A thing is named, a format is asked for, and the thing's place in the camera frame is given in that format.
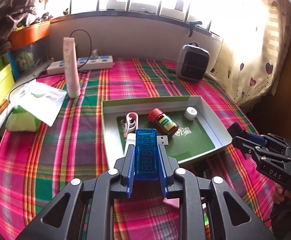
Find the green tissue box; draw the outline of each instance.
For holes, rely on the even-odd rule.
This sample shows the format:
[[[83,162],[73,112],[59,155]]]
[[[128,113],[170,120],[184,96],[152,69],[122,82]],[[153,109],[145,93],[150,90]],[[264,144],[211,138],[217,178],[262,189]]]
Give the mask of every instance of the green tissue box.
[[[6,129],[9,132],[37,132],[41,121],[33,114],[18,106],[7,119]]]

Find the heart pattern curtain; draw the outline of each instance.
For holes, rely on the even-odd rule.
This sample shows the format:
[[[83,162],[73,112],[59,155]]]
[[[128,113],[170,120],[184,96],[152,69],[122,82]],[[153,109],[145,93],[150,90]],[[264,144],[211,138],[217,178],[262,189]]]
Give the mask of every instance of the heart pattern curtain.
[[[273,95],[291,38],[288,0],[224,0],[223,42],[207,76],[245,112]]]

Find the yellow box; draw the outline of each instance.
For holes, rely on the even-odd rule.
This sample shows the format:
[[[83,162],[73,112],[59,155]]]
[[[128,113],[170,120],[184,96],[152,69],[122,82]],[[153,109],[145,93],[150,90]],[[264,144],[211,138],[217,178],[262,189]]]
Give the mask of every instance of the yellow box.
[[[0,104],[9,93],[15,82],[12,75],[11,65],[6,65],[0,71]]]

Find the power strip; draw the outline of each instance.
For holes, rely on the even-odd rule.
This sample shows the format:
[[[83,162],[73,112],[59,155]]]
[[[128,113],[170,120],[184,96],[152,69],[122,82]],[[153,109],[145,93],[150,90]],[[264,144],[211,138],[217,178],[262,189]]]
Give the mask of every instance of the power strip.
[[[78,67],[87,61],[87,57],[82,57],[78,59]],[[100,56],[98,59],[89,59],[89,61],[80,68],[80,71],[93,70],[93,69],[103,69],[103,68],[113,68],[113,58],[112,56]],[[64,61],[53,62],[47,68],[48,75],[64,74]]]

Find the white bottle cap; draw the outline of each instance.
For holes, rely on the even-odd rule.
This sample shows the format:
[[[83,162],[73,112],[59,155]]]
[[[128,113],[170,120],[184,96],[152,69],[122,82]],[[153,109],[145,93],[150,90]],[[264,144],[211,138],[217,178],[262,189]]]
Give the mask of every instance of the white bottle cap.
[[[194,120],[198,112],[193,107],[188,107],[184,112],[184,117],[190,121]]]

